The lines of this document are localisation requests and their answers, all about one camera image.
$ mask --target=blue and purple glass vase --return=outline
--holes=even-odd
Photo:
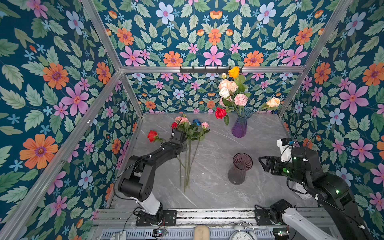
[[[247,123],[248,118],[252,117],[253,112],[248,108],[244,108],[240,113],[238,113],[237,120],[235,125],[232,127],[232,134],[235,137],[244,137],[247,133]]]

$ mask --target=vase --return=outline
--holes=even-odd
[[[238,118],[232,127],[232,134],[235,137],[244,137],[247,133],[247,122],[248,118],[252,116],[252,111],[248,108],[244,108],[240,113],[238,113]]]
[[[233,157],[233,167],[228,171],[228,179],[235,185],[240,185],[245,180],[245,175],[252,168],[252,158],[245,153],[238,153]]]

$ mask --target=marble surface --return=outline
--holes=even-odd
[[[159,142],[149,143],[150,130],[168,140],[176,116],[178,114],[145,115],[132,155],[148,154],[160,146]],[[152,192],[165,209],[241,208],[254,207],[254,204],[269,207],[282,198],[297,207],[317,207],[314,199],[303,200],[289,190],[284,176],[264,172],[258,161],[260,156],[279,156],[276,141],[287,136],[276,114],[254,114],[248,120],[247,134],[243,138],[236,138],[231,133],[237,115],[230,115],[228,126],[214,114],[188,114],[187,117],[190,121],[197,118],[208,122],[211,130],[200,142],[192,165],[190,189],[185,194],[180,187],[177,159],[169,160],[157,169]],[[253,167],[247,172],[243,184],[234,185],[228,180],[227,173],[233,167],[233,156],[239,152],[251,156]],[[136,203],[115,197],[111,207],[128,209],[136,207]]]

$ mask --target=peach rose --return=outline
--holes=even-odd
[[[222,88],[228,88],[228,85],[230,84],[230,81],[228,81],[227,79],[223,79],[219,85],[218,85],[218,89],[221,90]]]
[[[244,94],[240,93],[237,94],[235,97],[235,104],[239,106],[245,106],[248,102],[248,97]]]
[[[230,83],[228,84],[227,88],[228,88],[228,90],[229,90],[230,92],[233,92],[233,93],[234,93],[234,92],[239,88],[239,86],[238,86],[234,81],[232,81],[232,82],[230,82]]]
[[[189,121],[188,121],[188,118],[180,117],[180,116],[179,116],[179,117],[176,117],[176,118],[175,118],[175,123],[179,123],[179,122],[180,122],[180,123],[183,123],[183,122],[189,122]]]
[[[201,126],[202,126],[203,128],[205,128],[205,129],[207,129],[207,128],[209,127],[209,125],[208,125],[207,122],[203,122],[203,123],[201,124]]]
[[[273,98],[269,99],[269,101],[266,104],[270,108],[277,107],[280,105],[280,99],[273,97]]]
[[[225,107],[224,103],[223,103],[223,98],[220,98],[219,102],[218,102],[221,106]]]

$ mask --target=rose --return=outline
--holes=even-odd
[[[201,126],[203,127],[203,129],[207,129],[209,127],[208,123],[207,122],[203,122],[201,124]]]
[[[278,98],[271,98],[267,103],[266,103],[270,108],[277,107],[280,105],[280,99]]]
[[[228,74],[233,78],[237,78],[239,76],[239,73],[240,69],[237,66],[228,71]]]
[[[234,81],[232,81],[228,84],[227,88],[230,92],[234,93],[239,88],[239,86]]]
[[[149,139],[149,141],[150,142],[153,142],[153,141],[156,141],[156,137],[158,136],[158,134],[157,134],[157,132],[156,131],[150,131],[149,133],[148,133],[148,139]]]
[[[215,115],[216,115],[216,118],[217,119],[223,119],[223,117],[225,117],[227,114],[227,111],[225,109],[222,109],[222,108],[216,108],[216,112],[215,112]]]
[[[175,118],[175,122],[176,122],[176,123],[179,123],[179,122],[180,122],[180,123],[188,122],[188,118],[180,117],[180,116],[179,116],[179,117],[176,117],[176,118]]]
[[[230,83],[230,81],[228,81],[227,79],[223,79],[219,85],[218,85],[218,88],[219,90],[221,90],[222,88],[227,88],[228,84]]]
[[[231,97],[229,97],[227,100],[230,101],[230,102],[232,102],[232,98],[231,98]],[[225,104],[223,103],[223,98],[220,98],[220,100],[219,100],[218,103],[219,103],[221,106],[225,107]]]
[[[223,98],[227,98],[230,96],[228,88],[222,88],[218,94]]]
[[[237,94],[235,97],[235,104],[239,106],[245,106],[248,102],[248,97],[244,94],[240,93]]]

